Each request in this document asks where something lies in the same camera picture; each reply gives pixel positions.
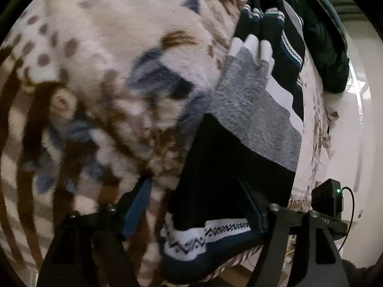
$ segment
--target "blanket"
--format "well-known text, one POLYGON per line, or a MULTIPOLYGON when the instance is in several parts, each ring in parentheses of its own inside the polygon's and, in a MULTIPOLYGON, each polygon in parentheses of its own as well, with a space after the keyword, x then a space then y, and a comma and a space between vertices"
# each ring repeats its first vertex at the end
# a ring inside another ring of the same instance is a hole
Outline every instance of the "blanket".
MULTIPOLYGON (((150 174, 149 206, 125 248, 141 286, 163 282, 158 239, 169 197, 246 1, 31 3, 0 47, 0 244, 9 258, 38 270, 68 213, 104 208, 150 174)), ((320 96, 307 92, 308 109, 318 96, 321 126, 320 96)), ((305 150, 317 151, 306 167, 301 153, 297 173, 315 181, 321 136, 306 134, 305 150)), ((298 189, 291 204, 307 207, 310 185, 298 189)))

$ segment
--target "brown striped blanket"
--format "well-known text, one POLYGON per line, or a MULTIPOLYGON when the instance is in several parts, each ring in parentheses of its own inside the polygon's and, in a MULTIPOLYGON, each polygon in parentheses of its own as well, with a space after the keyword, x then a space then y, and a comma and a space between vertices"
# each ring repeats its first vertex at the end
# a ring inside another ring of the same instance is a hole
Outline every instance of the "brown striped blanket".
MULTIPOLYGON (((10 259, 39 270, 66 214, 96 212, 151 174, 149 206, 125 248, 141 286, 162 284, 157 238, 169 192, 245 2, 34 0, 28 6, 0 47, 0 244, 10 259)), ((306 136, 294 209, 310 204, 324 124, 320 80, 304 68, 306 136)))

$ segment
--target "dark green fabric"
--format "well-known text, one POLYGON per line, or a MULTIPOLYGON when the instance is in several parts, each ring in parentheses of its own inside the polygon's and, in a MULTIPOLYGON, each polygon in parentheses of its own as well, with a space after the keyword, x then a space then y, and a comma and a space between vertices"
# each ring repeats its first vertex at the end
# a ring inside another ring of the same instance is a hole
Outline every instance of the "dark green fabric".
POLYGON ((328 0, 286 0, 303 20, 303 37, 331 93, 344 91, 349 77, 349 59, 344 27, 328 0))

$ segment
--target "metal screw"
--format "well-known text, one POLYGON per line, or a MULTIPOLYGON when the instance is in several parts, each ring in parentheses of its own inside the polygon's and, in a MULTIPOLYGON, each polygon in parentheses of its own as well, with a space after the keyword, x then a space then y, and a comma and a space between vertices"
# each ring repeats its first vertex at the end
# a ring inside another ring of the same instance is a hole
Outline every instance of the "metal screw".
POLYGON ((70 215, 69 215, 69 217, 70 218, 76 218, 77 216, 79 216, 80 215, 80 213, 77 211, 77 210, 75 210, 75 211, 73 211, 70 215))
POLYGON ((117 210, 116 204, 109 204, 107 207, 107 211, 109 212, 115 212, 117 210))
POLYGON ((317 212, 316 210, 311 210, 310 211, 310 216, 313 217, 313 218, 318 218, 319 217, 319 212, 317 212))
POLYGON ((275 203, 271 203, 270 204, 270 209, 273 211, 273 212, 277 212, 281 209, 281 207, 278 205, 278 204, 275 204, 275 203))

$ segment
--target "black cable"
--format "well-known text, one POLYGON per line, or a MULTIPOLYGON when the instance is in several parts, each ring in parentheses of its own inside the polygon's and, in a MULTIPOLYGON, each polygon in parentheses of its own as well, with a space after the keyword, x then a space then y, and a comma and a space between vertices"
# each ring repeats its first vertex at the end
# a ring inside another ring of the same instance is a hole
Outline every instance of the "black cable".
POLYGON ((342 249, 344 243, 346 242, 347 237, 349 236, 349 233, 350 233, 350 230, 351 230, 351 225, 352 225, 352 220, 354 219, 354 210, 355 210, 354 193, 352 192, 352 190, 351 190, 349 187, 343 187, 343 188, 340 190, 340 192, 343 193, 343 190, 349 190, 350 193, 351 193, 351 198, 352 198, 352 214, 351 214, 351 220, 350 220, 349 229, 347 230, 346 237, 344 238, 344 241, 343 241, 342 245, 340 245, 340 248, 338 249, 338 252, 342 249))

